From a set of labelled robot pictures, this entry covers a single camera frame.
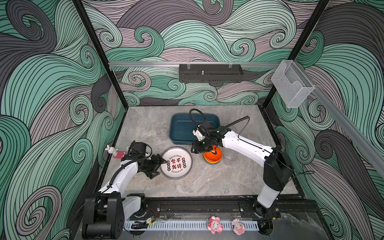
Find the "red wire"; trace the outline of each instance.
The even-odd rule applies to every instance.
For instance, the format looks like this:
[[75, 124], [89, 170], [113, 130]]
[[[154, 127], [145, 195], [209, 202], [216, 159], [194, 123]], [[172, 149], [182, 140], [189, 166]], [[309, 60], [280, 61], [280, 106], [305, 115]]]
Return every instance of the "red wire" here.
[[155, 214], [155, 218], [157, 217], [157, 214], [155, 213], [155, 211], [153, 209], [148, 209], [148, 210], [152, 210], [152, 212]]

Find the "orange bowl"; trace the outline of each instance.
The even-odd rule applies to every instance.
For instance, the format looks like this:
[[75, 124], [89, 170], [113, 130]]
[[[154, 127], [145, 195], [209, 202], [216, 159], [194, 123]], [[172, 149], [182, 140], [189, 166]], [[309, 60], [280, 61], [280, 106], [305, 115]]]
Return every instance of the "orange bowl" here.
[[213, 147], [214, 149], [210, 152], [203, 153], [204, 159], [210, 163], [210, 164], [216, 164], [220, 162], [221, 158], [223, 157], [223, 153], [221, 152], [221, 149], [217, 146]]

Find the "blue bin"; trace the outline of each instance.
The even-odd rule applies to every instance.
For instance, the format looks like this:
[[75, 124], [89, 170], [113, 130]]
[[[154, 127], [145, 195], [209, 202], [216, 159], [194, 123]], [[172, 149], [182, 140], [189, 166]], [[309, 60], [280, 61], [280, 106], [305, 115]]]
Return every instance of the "blue bin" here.
[[[214, 128], [220, 127], [220, 120], [214, 114], [204, 114], [207, 120]], [[193, 119], [202, 123], [204, 117], [200, 113], [192, 113]], [[177, 113], [172, 116], [169, 127], [169, 138], [176, 145], [192, 145], [197, 140], [192, 131], [196, 124], [192, 122], [189, 113]]]

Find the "toy figurine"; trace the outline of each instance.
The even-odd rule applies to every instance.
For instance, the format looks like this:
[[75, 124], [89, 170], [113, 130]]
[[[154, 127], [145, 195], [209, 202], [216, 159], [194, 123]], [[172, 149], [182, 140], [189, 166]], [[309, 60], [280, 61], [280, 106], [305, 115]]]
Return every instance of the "toy figurine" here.
[[210, 218], [211, 222], [208, 224], [208, 230], [211, 231], [212, 234], [215, 234], [215, 232], [221, 233], [223, 230], [223, 225], [220, 224], [220, 218], [212, 216]]
[[105, 149], [105, 151], [108, 151], [109, 154], [113, 154], [113, 156], [116, 156], [118, 153], [117, 148], [115, 149], [114, 147], [110, 147], [109, 145], [107, 145], [107, 148]]
[[233, 221], [232, 221], [232, 225], [233, 225], [233, 232], [237, 235], [241, 235], [245, 232], [245, 225], [241, 222], [239, 222], [239, 220], [237, 218], [235, 218]]

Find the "white rabbit figurine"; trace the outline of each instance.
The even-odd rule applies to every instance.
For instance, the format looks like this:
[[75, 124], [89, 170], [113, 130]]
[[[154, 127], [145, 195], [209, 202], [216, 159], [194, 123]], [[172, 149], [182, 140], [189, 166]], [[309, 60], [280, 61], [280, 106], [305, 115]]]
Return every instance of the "white rabbit figurine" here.
[[118, 154], [118, 149], [114, 148], [114, 147], [110, 147], [109, 145], [107, 145], [107, 148], [105, 149], [105, 151], [108, 151], [109, 154], [113, 154], [113, 156], [116, 156]]

